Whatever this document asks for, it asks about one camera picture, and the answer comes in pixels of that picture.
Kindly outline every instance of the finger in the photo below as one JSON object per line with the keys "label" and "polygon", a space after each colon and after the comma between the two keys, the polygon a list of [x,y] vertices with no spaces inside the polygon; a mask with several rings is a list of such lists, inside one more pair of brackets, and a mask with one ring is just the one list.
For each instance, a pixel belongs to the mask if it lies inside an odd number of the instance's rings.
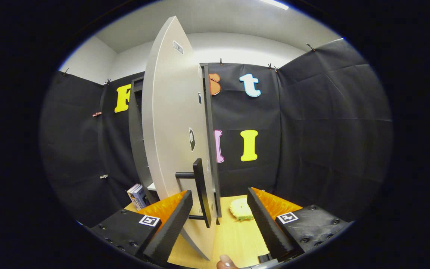
{"label": "finger", "polygon": [[238,269],[229,256],[220,255],[220,261],[216,264],[217,269]]}

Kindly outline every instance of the yellow letter i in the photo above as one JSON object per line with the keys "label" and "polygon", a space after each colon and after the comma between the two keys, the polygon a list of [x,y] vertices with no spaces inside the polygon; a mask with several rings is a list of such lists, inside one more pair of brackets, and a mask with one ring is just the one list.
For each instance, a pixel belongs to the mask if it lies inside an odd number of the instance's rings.
{"label": "yellow letter i", "polygon": [[256,160],[258,155],[255,154],[255,137],[258,136],[258,132],[255,130],[244,130],[240,135],[243,137],[243,155],[240,159],[242,162]]}

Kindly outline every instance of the black fabric backdrop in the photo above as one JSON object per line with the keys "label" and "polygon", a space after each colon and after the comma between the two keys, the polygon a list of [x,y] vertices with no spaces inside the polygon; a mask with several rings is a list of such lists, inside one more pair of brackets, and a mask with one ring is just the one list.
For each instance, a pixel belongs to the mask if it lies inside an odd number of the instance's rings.
{"label": "black fabric backdrop", "polygon": [[[221,90],[212,96],[213,126],[222,131],[220,152],[225,158],[218,164],[222,197],[244,195],[248,187],[273,191],[280,156],[280,103],[274,70],[268,67],[209,63],[208,72],[220,76]],[[251,73],[258,78],[258,97],[250,97],[240,81]],[[243,162],[244,130],[256,130],[256,160]]]}
{"label": "black fabric backdrop", "polygon": [[274,194],[356,219],[389,163],[392,121],[381,82],[344,39],[278,73],[282,148]]}
{"label": "black fabric backdrop", "polygon": [[[222,131],[222,197],[256,187],[301,206],[318,204],[345,221],[360,215],[383,180],[392,122],[380,81],[355,49],[333,41],[278,73],[229,63],[209,63],[208,71],[220,75],[212,116],[214,129]],[[258,78],[259,97],[244,91],[239,78],[247,73]],[[87,226],[129,204],[126,190],[140,183],[128,110],[114,109],[117,88],[143,74],[102,87],[58,72],[47,94],[41,150],[48,178],[70,213]],[[258,131],[254,161],[240,160],[243,130]]]}
{"label": "black fabric backdrop", "polygon": [[39,145],[49,183],[79,222],[94,226],[121,208],[99,155],[102,86],[57,72],[41,111]]}
{"label": "black fabric backdrop", "polygon": [[99,116],[101,117],[102,126],[100,141],[102,160],[105,160],[106,174],[109,175],[107,180],[110,182],[110,186],[120,204],[118,209],[130,203],[126,190],[136,183],[140,183],[140,180],[130,146],[128,110],[117,113],[114,111],[118,98],[117,88],[129,85],[132,80],[141,76],[143,76],[143,72],[111,81],[105,87],[102,114]]}

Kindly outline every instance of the door handle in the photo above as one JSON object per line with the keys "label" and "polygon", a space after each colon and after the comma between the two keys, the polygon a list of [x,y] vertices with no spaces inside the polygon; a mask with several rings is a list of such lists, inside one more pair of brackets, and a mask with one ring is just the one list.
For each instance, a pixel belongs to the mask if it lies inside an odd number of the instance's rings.
{"label": "door handle", "polygon": [[212,223],[212,215],[210,214],[210,206],[208,205],[208,192],[205,186],[205,177],[203,176],[202,159],[198,158],[193,162],[193,172],[176,172],[175,178],[180,179],[195,179],[197,187],[198,200],[202,208],[202,216],[189,215],[188,218],[193,220],[204,220],[207,228],[210,228]]}

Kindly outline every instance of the book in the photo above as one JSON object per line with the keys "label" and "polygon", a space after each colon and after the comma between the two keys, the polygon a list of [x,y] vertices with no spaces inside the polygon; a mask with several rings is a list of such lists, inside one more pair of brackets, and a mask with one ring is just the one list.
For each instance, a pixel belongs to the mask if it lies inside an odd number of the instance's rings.
{"label": "book", "polygon": [[147,199],[147,196],[145,195],[145,190],[142,187],[142,185],[139,185],[138,187],[136,187],[133,190],[132,194],[135,197],[135,199],[136,199],[136,201],[137,201],[137,203],[141,209],[150,205],[150,203]]}
{"label": "book", "polygon": [[134,206],[135,206],[135,209],[137,210],[137,211],[139,211],[139,210],[141,210],[142,208],[140,207],[140,205],[137,203],[137,199],[135,198],[135,196],[134,196],[134,194],[133,194],[133,191],[136,189],[136,188],[138,188],[138,187],[141,187],[141,185],[140,184],[135,184],[134,186],[132,186],[130,189],[128,189],[127,190],[127,194],[128,194],[128,197],[130,198],[130,200],[132,201],[132,203],[134,204]]}

